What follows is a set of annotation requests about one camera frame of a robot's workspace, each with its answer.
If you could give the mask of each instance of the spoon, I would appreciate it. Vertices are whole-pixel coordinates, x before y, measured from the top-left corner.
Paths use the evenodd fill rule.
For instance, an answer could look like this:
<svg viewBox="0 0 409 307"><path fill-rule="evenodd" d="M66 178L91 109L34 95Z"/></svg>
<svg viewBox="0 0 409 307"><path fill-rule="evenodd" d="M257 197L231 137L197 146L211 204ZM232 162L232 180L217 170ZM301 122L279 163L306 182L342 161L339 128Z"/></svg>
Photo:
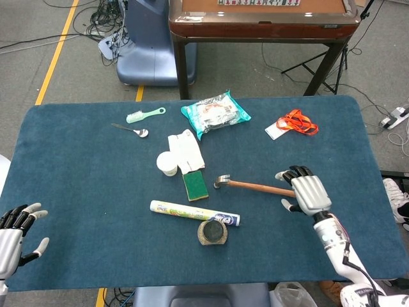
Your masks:
<svg viewBox="0 0 409 307"><path fill-rule="evenodd" d="M141 137L141 138L145 138L146 136L148 136L148 133L149 133L149 131L147 131L146 129L134 130L134 129L131 129L131 128L128 128L128 127L124 127L124 126L118 125L117 123L112 123L111 125L114 126L114 127L119 128L119 129L128 130L128 131L133 131L133 132L135 132L135 133L136 133L139 137Z"/></svg>

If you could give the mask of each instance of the hammer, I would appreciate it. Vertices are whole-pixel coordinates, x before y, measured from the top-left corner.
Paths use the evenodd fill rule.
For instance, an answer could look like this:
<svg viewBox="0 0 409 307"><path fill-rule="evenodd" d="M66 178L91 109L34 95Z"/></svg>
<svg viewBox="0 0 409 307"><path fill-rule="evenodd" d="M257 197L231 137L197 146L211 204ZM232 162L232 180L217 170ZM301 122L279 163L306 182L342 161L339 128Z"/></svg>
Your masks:
<svg viewBox="0 0 409 307"><path fill-rule="evenodd" d="M229 185L231 187L243 187L245 189L256 190L265 193L295 197L295 193L292 190L281 189L279 187L270 187L268 185L262 184L250 184L248 182L233 181L230 180L230 175L222 175L216 178L216 182L213 184L214 188L218 189L222 185Z"/></svg>

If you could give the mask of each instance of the yellow floor line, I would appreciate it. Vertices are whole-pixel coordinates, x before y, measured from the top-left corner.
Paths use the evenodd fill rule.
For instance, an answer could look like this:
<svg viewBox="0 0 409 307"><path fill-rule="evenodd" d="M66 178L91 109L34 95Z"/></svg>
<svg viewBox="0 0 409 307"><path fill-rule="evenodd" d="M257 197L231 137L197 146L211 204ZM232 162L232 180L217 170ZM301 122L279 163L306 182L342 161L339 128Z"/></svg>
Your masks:
<svg viewBox="0 0 409 307"><path fill-rule="evenodd" d="M72 6L77 6L78 1L79 0L73 0ZM70 29L71 21L72 21L72 19L74 17L75 9L76 9L76 7L70 8L70 13L68 13L68 17L66 18L66 22L65 22L63 32L61 33L61 35L65 35L65 34L68 33L68 30ZM50 80L51 80L51 77L52 77L52 73L54 72L54 69L55 69L55 67L57 65L59 54L61 53L61 50L63 48L65 38L66 38L66 36L61 36L59 38L59 42L57 44L56 51L54 53L54 56L52 57L49 69L47 71L47 74L45 75L43 85L41 86L40 92L38 93L37 100L36 100L36 103L35 103L36 106L39 106L43 102L45 92L47 91L47 88L49 87L49 83L50 83Z"/></svg>
<svg viewBox="0 0 409 307"><path fill-rule="evenodd" d="M135 101L136 102L141 102L142 101L142 97L143 97L143 85L139 85L138 86L138 90L136 91L136 97L135 97Z"/></svg>
<svg viewBox="0 0 409 307"><path fill-rule="evenodd" d="M107 289L106 288L99 288L98 296L96 297L95 307L104 307L105 306L105 298L107 297Z"/></svg>

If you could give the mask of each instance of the table leg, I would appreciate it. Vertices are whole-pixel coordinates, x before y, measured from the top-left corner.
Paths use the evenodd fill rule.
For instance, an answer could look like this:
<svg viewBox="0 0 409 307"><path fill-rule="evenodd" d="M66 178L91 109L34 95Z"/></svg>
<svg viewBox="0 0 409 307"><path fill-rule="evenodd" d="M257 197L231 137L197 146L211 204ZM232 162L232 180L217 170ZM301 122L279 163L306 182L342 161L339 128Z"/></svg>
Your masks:
<svg viewBox="0 0 409 307"><path fill-rule="evenodd" d="M182 100L189 99L185 43L174 40L173 49L174 59L176 62L176 71L178 73L180 99Z"/></svg>
<svg viewBox="0 0 409 307"><path fill-rule="evenodd" d="M315 72L313 79L309 83L308 88L305 90L304 96L313 96L316 94L318 88L320 88L322 82L325 81L326 76L334 66L338 56L343 51L346 43L347 42L330 44L327 54L324 56L320 66Z"/></svg>

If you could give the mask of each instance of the tape roll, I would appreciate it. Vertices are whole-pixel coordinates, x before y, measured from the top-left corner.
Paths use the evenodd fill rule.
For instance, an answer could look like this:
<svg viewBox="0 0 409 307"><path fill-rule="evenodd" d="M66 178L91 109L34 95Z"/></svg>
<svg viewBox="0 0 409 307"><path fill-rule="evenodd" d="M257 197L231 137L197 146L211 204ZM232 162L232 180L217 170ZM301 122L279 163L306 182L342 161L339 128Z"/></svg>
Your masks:
<svg viewBox="0 0 409 307"><path fill-rule="evenodd" d="M228 229L220 221L205 221L199 225L197 237L202 245L224 244L228 239Z"/></svg>

